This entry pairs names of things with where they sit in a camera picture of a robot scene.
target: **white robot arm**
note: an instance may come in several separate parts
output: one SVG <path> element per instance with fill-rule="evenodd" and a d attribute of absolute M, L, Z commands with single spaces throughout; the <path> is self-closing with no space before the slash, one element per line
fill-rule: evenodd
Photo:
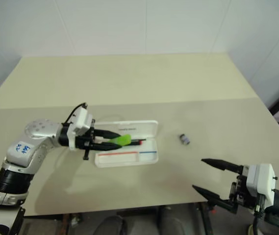
<path fill-rule="evenodd" d="M 274 170 L 271 164 L 235 165 L 223 160 L 202 159 L 203 162 L 220 170 L 229 170 L 239 174 L 231 185 L 228 200 L 204 188 L 193 188 L 208 200 L 211 207 L 220 206 L 232 213 L 237 213 L 238 205 L 254 211 L 253 234 L 257 233 L 258 219 L 279 227 L 279 190 L 276 189 Z"/>
<path fill-rule="evenodd" d="M 120 136 L 94 129 L 95 121 L 85 103 L 78 105 L 64 123 L 39 119 L 29 123 L 24 133 L 8 149 L 0 170 L 0 234 L 17 234 L 25 210 L 21 205 L 28 188 L 47 153 L 54 148 L 69 146 L 70 150 L 113 150 L 121 146 L 113 143 L 94 143 L 95 136 L 112 139 Z"/>

